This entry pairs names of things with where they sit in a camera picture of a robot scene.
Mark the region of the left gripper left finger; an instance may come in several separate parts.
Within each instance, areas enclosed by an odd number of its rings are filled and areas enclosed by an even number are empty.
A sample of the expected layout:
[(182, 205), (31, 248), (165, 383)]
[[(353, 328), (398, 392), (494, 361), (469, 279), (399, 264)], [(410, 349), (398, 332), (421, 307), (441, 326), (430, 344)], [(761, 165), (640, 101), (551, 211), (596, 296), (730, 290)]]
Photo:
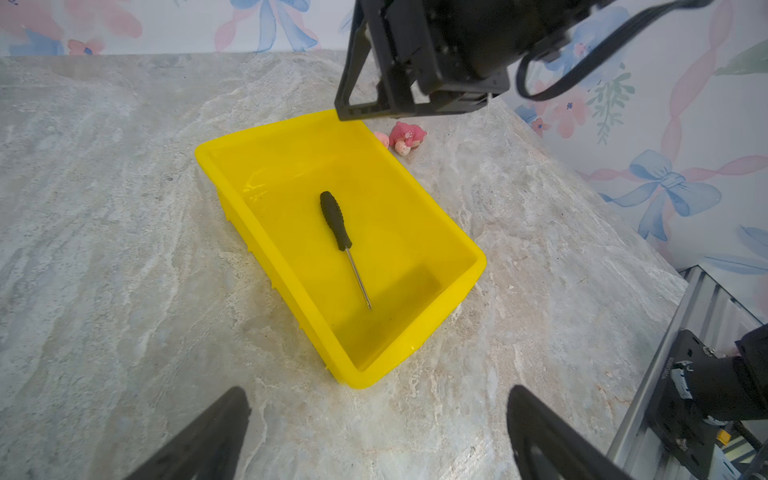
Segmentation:
[(234, 478), (250, 414), (244, 389), (230, 388), (128, 477)]

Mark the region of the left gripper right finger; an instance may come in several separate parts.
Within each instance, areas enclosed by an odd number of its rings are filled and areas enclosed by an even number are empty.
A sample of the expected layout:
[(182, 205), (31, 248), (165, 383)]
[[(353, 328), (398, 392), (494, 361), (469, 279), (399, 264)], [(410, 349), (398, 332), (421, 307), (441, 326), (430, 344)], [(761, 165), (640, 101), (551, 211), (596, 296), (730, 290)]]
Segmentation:
[(506, 423), (523, 479), (629, 477), (522, 385), (509, 392)]

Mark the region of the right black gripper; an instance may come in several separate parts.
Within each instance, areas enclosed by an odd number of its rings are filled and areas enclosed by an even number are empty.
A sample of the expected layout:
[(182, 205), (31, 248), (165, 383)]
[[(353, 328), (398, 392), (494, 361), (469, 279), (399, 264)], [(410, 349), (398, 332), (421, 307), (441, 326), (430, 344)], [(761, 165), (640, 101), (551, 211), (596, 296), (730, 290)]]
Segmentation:
[(463, 114), (554, 57), (597, 1), (358, 1), (335, 109), (342, 121)]

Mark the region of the black handled screwdriver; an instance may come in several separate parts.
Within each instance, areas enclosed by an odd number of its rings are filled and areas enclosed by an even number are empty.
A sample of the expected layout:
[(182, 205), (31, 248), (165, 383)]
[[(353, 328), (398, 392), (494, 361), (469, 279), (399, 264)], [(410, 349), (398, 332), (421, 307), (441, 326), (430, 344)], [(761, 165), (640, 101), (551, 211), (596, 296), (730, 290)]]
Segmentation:
[(372, 304), (371, 304), (370, 298), (368, 296), (368, 293), (362, 281), (362, 277), (359, 273), (359, 270), (356, 266), (356, 263), (351, 253), (352, 241), (346, 230), (342, 210), (337, 200), (335, 199), (335, 197), (329, 191), (324, 191), (320, 194), (320, 207), (321, 207), (321, 211), (325, 219), (325, 222), (330, 228), (336, 240), (338, 249), (344, 252), (347, 256), (347, 259), (350, 263), (351, 269), (353, 271), (353, 274), (355, 276), (355, 279), (357, 281), (358, 287), (361, 291), (365, 304), (367, 308), (371, 310)]

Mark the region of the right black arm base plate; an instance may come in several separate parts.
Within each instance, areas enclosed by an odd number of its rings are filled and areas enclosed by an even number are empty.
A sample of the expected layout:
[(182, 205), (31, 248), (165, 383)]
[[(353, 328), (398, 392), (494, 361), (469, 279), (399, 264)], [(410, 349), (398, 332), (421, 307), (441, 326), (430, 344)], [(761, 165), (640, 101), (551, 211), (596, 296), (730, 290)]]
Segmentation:
[(716, 357), (689, 330), (678, 332), (646, 410), (646, 419), (696, 479), (710, 477), (717, 432), (745, 420), (752, 404), (739, 356)]

